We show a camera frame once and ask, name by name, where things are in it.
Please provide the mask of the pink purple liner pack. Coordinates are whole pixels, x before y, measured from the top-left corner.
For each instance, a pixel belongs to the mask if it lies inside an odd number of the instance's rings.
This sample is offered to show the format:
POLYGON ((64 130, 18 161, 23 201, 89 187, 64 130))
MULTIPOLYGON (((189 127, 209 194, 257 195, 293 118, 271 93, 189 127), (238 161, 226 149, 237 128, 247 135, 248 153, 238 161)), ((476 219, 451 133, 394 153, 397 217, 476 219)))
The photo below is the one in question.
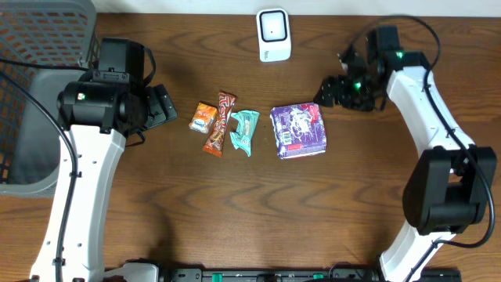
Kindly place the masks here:
POLYGON ((273 107, 270 118, 280 159, 326 152, 326 130, 318 104, 273 107))

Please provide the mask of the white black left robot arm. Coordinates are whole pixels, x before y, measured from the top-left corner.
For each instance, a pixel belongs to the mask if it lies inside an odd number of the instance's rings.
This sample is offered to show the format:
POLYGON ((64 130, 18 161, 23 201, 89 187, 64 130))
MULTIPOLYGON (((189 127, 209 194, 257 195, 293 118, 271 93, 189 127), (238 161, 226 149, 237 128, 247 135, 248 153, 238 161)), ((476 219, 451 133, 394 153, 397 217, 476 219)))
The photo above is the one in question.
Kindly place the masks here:
POLYGON ((167 89, 144 73, 150 49, 105 38, 98 66, 68 83, 50 121, 60 140, 59 172, 44 243, 32 281, 160 281, 147 259, 108 270, 103 242, 110 190, 126 140, 177 117, 167 89))

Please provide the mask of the orange white tissue pack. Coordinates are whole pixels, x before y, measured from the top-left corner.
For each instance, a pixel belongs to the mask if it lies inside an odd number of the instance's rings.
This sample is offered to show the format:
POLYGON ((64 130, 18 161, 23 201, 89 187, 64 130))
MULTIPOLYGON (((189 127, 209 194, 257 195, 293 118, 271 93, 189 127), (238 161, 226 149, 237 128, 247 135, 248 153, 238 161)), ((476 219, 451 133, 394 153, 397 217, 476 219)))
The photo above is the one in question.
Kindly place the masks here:
POLYGON ((217 112, 216 107, 205 103, 198 103, 195 114, 189 123, 189 128, 193 131, 208 133, 217 112))

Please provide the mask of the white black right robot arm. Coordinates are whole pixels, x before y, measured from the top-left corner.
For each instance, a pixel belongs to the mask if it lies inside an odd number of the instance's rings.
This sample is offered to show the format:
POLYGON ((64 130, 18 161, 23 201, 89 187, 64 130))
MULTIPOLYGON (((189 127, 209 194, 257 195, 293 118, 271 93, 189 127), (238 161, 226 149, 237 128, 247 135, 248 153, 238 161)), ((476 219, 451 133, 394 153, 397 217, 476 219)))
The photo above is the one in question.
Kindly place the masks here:
POLYGON ((478 146, 456 123, 432 74, 434 61, 401 47, 398 29, 365 29, 366 54, 349 46, 339 59, 344 74, 329 76, 314 100, 324 107, 381 110, 392 102, 415 143, 418 162, 405 186, 405 222, 379 257, 377 278, 417 281, 438 249, 454 245, 467 227, 488 220, 481 242, 491 237, 496 212, 491 186, 496 154, 478 146))

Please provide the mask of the orange Top chocolate bar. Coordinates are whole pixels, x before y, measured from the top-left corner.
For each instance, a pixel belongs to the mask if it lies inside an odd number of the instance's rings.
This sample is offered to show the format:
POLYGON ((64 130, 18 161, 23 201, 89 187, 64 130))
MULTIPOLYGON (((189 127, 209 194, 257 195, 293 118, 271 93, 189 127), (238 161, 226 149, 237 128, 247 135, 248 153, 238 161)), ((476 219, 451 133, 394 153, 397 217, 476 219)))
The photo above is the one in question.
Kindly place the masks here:
POLYGON ((218 115, 216 117, 212 133, 203 147, 204 151, 213 154, 216 157, 222 156, 225 131, 235 102, 236 97, 233 94, 223 91, 219 92, 218 115))

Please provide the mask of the teal snack wrapper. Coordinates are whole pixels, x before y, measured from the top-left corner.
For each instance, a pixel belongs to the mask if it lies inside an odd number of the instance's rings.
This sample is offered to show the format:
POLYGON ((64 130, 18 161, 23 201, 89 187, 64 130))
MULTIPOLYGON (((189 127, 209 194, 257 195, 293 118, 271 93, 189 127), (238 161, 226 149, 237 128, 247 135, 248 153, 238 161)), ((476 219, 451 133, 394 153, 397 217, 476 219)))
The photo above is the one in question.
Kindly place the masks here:
POLYGON ((242 110, 232 113, 231 117, 238 121, 235 132, 230 132, 232 145, 236 150, 243 150, 248 157, 251 156, 251 140, 257 127, 260 113, 254 110, 242 110))

